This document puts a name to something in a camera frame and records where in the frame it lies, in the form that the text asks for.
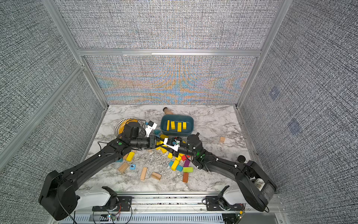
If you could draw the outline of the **teal plastic bin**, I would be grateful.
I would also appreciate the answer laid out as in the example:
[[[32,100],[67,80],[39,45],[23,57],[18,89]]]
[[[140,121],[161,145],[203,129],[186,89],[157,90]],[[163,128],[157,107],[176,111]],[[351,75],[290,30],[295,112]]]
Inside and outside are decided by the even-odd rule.
[[[172,130],[170,127],[170,130],[166,131],[168,120],[175,121],[175,130]],[[161,119],[160,129],[164,135],[187,137],[191,135],[194,130],[194,120],[192,117],[186,115],[165,115]]]

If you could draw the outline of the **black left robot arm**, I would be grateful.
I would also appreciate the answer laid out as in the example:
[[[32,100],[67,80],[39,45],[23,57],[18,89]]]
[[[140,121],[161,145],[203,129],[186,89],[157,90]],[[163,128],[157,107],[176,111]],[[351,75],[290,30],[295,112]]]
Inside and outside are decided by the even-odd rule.
[[[133,149],[154,149],[156,137],[151,132],[156,127],[157,124],[152,121],[146,127],[138,122],[129,122],[125,124],[121,134],[89,159],[62,172],[50,172],[45,178],[39,204],[57,221],[85,207],[101,207],[108,202],[115,206],[114,191],[109,188],[90,193],[82,193],[79,188],[107,165],[120,160]]]

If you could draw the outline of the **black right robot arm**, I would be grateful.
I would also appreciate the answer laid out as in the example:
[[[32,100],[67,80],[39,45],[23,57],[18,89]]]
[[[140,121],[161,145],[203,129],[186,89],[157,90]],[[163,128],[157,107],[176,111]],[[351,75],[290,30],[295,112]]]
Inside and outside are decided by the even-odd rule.
[[[189,135],[186,141],[179,137],[164,138],[163,144],[175,157],[180,154],[190,156],[196,168],[236,181],[245,201],[251,207],[260,212],[269,212],[267,206],[277,191],[277,185],[256,162],[222,159],[203,147],[198,134]]]

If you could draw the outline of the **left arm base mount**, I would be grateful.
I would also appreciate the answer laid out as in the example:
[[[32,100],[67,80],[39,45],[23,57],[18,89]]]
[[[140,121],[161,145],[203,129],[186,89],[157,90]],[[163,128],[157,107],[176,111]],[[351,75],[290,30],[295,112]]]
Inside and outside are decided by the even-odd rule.
[[[107,186],[103,186],[105,201],[102,206],[93,206],[92,211],[130,211],[132,204],[131,196],[120,196],[117,192]]]

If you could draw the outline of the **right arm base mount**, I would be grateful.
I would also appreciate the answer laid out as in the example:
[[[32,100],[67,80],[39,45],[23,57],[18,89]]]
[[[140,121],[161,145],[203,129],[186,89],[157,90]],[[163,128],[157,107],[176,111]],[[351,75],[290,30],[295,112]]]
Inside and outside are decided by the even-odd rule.
[[[238,186],[225,186],[218,195],[206,196],[202,203],[207,211],[243,211],[246,200]]]

